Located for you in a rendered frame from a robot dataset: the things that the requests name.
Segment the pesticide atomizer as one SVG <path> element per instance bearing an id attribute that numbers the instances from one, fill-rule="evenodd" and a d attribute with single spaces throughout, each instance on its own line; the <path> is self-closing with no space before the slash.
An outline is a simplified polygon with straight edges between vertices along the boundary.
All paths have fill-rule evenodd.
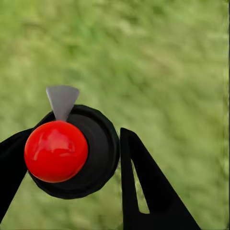
<path id="1" fill-rule="evenodd" d="M 120 161 L 120 138 L 113 123 L 96 109 L 75 105 L 77 88 L 52 85 L 45 91 L 53 111 L 33 128 L 24 147 L 31 178 L 61 199 L 97 192 Z"/>

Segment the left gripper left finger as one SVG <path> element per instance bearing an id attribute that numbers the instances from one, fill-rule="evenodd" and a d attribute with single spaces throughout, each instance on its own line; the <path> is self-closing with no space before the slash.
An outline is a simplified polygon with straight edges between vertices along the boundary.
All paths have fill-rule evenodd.
<path id="1" fill-rule="evenodd" d="M 18 132 L 0 143 L 0 223 L 28 170 L 24 147 L 32 130 Z"/>

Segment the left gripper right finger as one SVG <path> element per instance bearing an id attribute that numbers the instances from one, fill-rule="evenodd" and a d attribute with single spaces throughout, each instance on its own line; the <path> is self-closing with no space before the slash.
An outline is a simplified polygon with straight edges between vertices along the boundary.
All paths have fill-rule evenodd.
<path id="1" fill-rule="evenodd" d="M 120 128 L 124 230 L 201 230 L 138 135 Z M 150 214 L 139 211 L 131 159 Z"/>

